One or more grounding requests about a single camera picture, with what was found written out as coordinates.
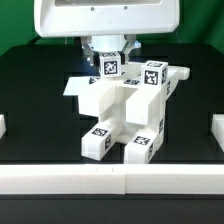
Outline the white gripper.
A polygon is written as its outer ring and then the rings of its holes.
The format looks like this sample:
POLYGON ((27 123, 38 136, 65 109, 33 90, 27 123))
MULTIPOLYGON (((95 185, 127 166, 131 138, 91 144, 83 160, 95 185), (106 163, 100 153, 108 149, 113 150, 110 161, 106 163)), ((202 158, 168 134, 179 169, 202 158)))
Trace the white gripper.
POLYGON ((129 61, 134 34, 169 33, 179 25, 179 0, 34 0, 34 24, 42 37, 83 36, 81 44, 91 66, 99 53, 91 36, 122 35, 121 63, 129 61))

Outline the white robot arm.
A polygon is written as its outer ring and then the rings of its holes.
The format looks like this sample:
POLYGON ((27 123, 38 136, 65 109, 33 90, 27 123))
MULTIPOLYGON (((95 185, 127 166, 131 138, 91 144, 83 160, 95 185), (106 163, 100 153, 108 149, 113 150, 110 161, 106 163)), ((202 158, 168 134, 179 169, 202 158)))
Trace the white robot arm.
POLYGON ((138 34, 171 33, 180 0, 34 0, 35 31, 42 37, 79 37, 88 56, 128 54, 138 34))

